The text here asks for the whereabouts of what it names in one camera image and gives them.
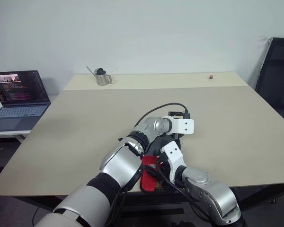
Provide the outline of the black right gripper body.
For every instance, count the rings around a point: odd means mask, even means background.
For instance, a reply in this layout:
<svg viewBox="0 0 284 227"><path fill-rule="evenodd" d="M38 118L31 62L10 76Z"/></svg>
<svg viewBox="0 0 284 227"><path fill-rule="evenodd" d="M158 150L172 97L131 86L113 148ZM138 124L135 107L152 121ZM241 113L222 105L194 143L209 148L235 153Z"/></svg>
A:
<svg viewBox="0 0 284 227"><path fill-rule="evenodd" d="M171 185L169 174L170 174L170 164L168 162L167 155L158 155L156 161L156 168L157 168L157 179L158 181L164 185Z"/></svg>

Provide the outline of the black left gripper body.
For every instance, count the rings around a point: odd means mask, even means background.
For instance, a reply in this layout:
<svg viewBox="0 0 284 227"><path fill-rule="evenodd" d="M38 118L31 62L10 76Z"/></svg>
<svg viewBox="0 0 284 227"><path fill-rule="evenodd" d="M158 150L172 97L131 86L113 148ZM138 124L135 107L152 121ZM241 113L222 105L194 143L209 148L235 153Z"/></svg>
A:
<svg viewBox="0 0 284 227"><path fill-rule="evenodd" d="M172 133L170 135L167 135L166 139L168 141L180 142L180 138L182 138L183 136L184 136L184 134Z"/></svg>

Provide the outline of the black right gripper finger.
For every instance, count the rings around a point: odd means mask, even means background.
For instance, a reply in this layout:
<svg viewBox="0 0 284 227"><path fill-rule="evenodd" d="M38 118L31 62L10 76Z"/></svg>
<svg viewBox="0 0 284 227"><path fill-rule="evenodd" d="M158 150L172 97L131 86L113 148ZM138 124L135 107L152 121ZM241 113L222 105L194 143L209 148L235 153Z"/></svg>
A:
<svg viewBox="0 0 284 227"><path fill-rule="evenodd" d="M145 170L151 177L157 177L158 176L156 169L154 169L151 166L145 166Z"/></svg>

